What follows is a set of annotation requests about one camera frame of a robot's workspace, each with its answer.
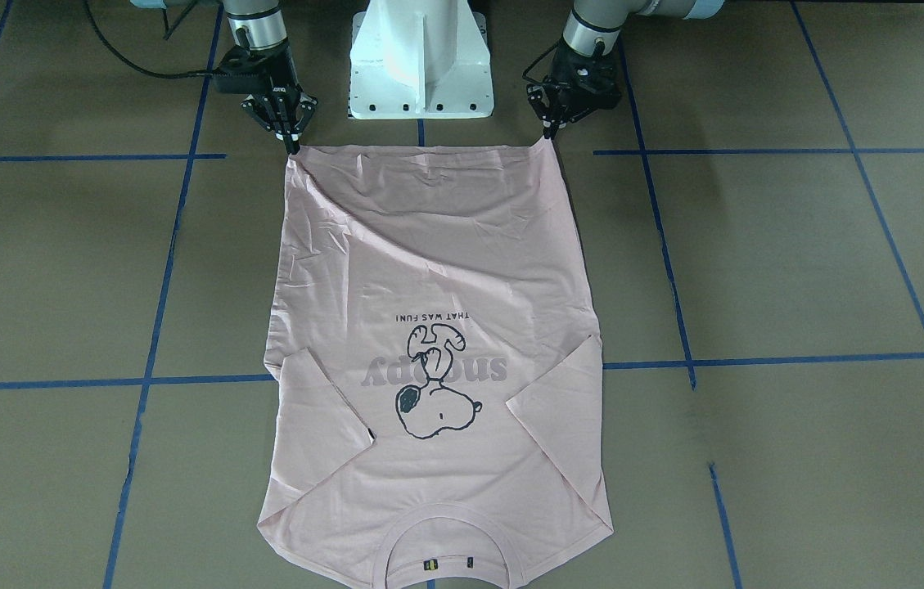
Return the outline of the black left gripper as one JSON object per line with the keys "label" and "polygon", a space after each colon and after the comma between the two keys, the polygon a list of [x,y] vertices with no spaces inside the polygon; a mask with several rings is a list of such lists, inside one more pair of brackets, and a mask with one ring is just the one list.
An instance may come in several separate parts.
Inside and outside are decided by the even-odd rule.
{"label": "black left gripper", "polygon": [[548,139],[590,113],[616,108],[621,89],[606,43],[593,42],[592,55],[585,56],[558,41],[552,48],[550,74],[540,83],[526,85],[526,100],[543,123],[543,137]]}

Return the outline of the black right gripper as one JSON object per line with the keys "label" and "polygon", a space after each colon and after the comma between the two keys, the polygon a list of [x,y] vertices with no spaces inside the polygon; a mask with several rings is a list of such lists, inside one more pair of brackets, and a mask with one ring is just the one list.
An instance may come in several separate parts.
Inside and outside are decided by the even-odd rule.
{"label": "black right gripper", "polygon": [[242,110],[282,141],[286,153],[300,152],[318,100],[302,89],[289,45],[242,50],[242,93],[249,96]]}

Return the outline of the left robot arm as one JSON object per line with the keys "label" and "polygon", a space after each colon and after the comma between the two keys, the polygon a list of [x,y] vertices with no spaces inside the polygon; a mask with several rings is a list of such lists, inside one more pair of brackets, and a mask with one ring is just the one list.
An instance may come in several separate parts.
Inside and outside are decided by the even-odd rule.
{"label": "left robot arm", "polygon": [[615,48],[630,16],[702,20],[715,16],[723,1],[575,1],[561,37],[525,68],[526,100],[553,139],[621,101]]}

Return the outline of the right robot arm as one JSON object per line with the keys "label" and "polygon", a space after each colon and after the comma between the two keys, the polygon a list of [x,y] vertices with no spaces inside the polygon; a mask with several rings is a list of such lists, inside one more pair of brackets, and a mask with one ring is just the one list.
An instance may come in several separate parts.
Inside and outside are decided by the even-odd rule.
{"label": "right robot arm", "polygon": [[170,74],[136,71],[158,79],[210,79],[216,92],[241,97],[241,108],[263,130],[300,152],[300,139],[318,106],[300,83],[278,1],[219,1],[232,46],[215,67]]}

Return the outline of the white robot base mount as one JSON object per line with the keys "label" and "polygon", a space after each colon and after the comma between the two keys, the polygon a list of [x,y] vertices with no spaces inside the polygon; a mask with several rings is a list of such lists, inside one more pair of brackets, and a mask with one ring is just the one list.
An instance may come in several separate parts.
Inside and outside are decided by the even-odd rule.
{"label": "white robot base mount", "polygon": [[480,119],[494,111],[485,15],[467,1],[372,1],[352,19],[354,119]]}

